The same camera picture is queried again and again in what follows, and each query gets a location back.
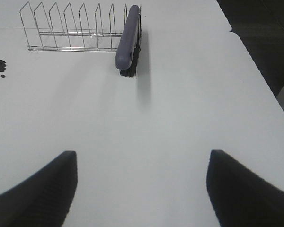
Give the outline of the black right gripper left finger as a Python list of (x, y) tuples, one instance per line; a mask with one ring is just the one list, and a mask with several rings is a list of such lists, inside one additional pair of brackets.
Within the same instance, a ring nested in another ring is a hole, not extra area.
[(77, 188), (77, 154), (65, 151), (0, 194), (0, 227), (61, 227)]

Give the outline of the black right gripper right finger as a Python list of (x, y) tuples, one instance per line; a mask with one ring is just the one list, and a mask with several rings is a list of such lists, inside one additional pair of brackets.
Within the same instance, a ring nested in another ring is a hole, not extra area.
[(223, 150), (212, 150), (206, 188), (222, 227), (284, 227), (284, 192)]

